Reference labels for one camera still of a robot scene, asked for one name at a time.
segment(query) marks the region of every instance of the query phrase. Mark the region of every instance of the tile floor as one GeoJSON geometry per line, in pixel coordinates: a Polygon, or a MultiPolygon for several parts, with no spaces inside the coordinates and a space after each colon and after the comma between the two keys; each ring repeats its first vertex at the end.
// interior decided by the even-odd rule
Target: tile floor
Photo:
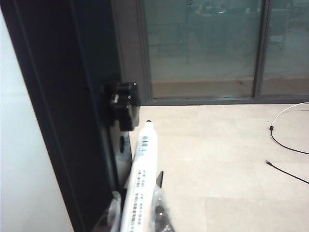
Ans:
{"type": "MultiPolygon", "coordinates": [[[[158,133],[158,171],[177,232],[307,232],[309,155],[274,143],[269,126],[289,105],[142,107],[158,133]]],[[[309,106],[283,114],[274,135],[309,151],[309,106]]]]}

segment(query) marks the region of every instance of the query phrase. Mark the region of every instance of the white cable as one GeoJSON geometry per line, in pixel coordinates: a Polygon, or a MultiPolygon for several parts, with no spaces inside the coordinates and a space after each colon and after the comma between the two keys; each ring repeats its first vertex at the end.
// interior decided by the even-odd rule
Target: white cable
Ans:
{"type": "Polygon", "coordinates": [[[271,125],[274,126],[274,124],[275,124],[277,118],[278,118],[280,115],[282,115],[285,111],[287,111],[287,110],[289,110],[289,109],[291,109],[291,108],[293,108],[293,107],[295,107],[295,106],[302,105],[302,104],[309,104],[309,102],[303,102],[303,103],[300,103],[300,104],[292,105],[292,106],[286,108],[285,110],[281,111],[281,112],[276,116],[275,120],[273,121],[273,123],[272,123],[271,125]]]}

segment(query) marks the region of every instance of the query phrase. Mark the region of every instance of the black cable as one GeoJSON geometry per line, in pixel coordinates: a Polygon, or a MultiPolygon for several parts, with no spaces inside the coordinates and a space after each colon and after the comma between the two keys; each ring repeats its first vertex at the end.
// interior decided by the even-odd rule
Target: black cable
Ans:
{"type": "Polygon", "coordinates": [[[287,147],[287,146],[285,146],[285,145],[279,143],[279,142],[274,138],[274,136],[273,136],[273,134],[272,134],[272,131],[274,130],[274,127],[273,127],[273,126],[270,126],[269,129],[270,129],[270,135],[271,135],[272,139],[275,140],[276,143],[278,143],[280,146],[283,146],[284,148],[289,149],[289,150],[291,150],[291,151],[296,151],[296,152],[300,152],[300,153],[308,154],[308,155],[309,155],[309,152],[295,150],[295,149],[293,149],[293,148],[287,147]]]}
{"type": "Polygon", "coordinates": [[[281,172],[283,172],[283,173],[285,173],[285,174],[288,174],[288,175],[290,175],[290,176],[292,176],[292,177],[294,177],[294,178],[296,178],[296,179],[298,179],[298,180],[301,180],[301,181],[303,181],[303,182],[309,184],[308,181],[303,180],[303,179],[301,179],[301,178],[299,178],[299,177],[297,177],[297,176],[294,176],[294,175],[292,175],[292,174],[289,174],[289,173],[287,173],[286,171],[284,171],[284,170],[282,170],[282,169],[280,169],[280,168],[277,168],[276,166],[274,166],[274,165],[273,165],[271,162],[269,162],[268,160],[266,160],[266,163],[267,163],[269,166],[272,166],[272,167],[274,167],[275,169],[277,169],[277,170],[279,170],[279,171],[281,171],[281,172]]]}

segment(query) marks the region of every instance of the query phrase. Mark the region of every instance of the cable connector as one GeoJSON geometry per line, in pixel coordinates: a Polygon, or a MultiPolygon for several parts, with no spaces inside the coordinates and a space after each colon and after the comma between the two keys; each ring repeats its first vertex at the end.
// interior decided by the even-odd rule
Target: cable connector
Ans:
{"type": "Polygon", "coordinates": [[[272,166],[272,163],[269,162],[268,160],[265,160],[265,163],[267,163],[268,165],[272,166]]]}

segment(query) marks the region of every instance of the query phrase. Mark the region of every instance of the black door frame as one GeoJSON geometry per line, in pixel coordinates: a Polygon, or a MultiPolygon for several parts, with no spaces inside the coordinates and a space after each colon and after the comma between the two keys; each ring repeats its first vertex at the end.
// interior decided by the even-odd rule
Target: black door frame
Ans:
{"type": "Polygon", "coordinates": [[[262,95],[272,0],[263,0],[253,92],[250,97],[153,98],[143,0],[113,0],[119,52],[126,81],[140,85],[142,105],[275,104],[309,101],[308,95],[262,95]]]}
{"type": "Polygon", "coordinates": [[[1,10],[73,229],[90,232],[132,161],[103,88],[121,82],[111,2],[2,0],[1,10]]]}

